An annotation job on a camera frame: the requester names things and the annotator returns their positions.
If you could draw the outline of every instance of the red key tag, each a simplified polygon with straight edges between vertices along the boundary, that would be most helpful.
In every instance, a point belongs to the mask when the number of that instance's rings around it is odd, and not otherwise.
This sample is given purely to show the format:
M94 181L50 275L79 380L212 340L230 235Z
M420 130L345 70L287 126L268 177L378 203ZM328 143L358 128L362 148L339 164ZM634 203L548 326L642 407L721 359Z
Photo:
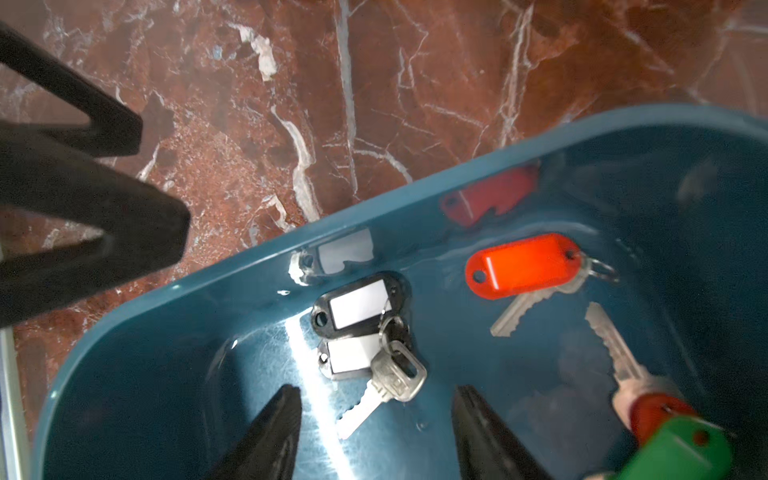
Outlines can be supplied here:
M583 256L573 240L546 233L475 253L465 278L472 292L496 300L570 282L583 267Z

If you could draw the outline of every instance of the key blade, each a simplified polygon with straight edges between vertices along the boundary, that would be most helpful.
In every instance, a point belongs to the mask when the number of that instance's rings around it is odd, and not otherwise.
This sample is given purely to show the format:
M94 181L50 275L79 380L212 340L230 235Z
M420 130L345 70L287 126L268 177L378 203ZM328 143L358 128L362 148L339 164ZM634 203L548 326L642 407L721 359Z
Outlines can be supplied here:
M614 377L617 382L627 379L645 379L649 376L645 367L637 363L624 338L600 303L590 302L584 319L608 349L608 354L614 362Z
M344 412L341 418L336 420L336 433L339 435L339 438L347 440L381 404L382 397L376 391L376 387L373 386L371 380L369 380L360 403Z
M555 292L554 288L545 288L517 295L502 315L491 326L491 335L510 336L518 328L520 319L536 303L546 300Z

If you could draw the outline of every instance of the white marble vein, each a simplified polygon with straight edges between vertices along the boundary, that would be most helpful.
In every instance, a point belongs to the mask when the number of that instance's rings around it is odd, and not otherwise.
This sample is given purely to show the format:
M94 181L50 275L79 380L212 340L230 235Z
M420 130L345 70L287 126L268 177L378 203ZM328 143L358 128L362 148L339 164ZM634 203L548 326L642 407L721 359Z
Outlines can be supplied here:
M306 169L315 163L315 159L310 155L310 151L306 147L306 142L299 128L292 121L280 118L274 105L271 111L272 115L288 130L288 134L293 139L296 155L299 158L299 163L293 169L293 191L296 193L296 202L304 213L306 221L318 221L320 219L320 208L315 197L315 188L306 176Z

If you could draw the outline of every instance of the key head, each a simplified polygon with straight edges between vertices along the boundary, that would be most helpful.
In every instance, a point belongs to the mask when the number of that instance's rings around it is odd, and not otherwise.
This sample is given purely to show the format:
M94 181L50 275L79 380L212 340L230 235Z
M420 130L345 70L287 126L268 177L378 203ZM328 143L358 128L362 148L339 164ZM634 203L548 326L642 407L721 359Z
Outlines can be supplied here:
M408 402L419 393L427 379L426 368L417 360L415 355L402 342L393 340L389 343L392 355L384 349L379 351L371 360L371 382L380 392L390 394L395 400ZM406 372L392 356L401 355L410 366L411 372Z

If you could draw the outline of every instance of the white label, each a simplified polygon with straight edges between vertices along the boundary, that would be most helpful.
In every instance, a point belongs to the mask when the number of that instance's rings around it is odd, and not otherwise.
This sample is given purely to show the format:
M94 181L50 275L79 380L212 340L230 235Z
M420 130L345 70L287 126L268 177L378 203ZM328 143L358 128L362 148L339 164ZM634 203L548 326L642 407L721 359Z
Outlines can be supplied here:
M333 325L337 330L378 316L382 310L389 312L392 309L384 280L331 299L330 307Z
M351 339L328 342L328 357L333 373L353 372L367 369L379 352L379 334L355 336Z

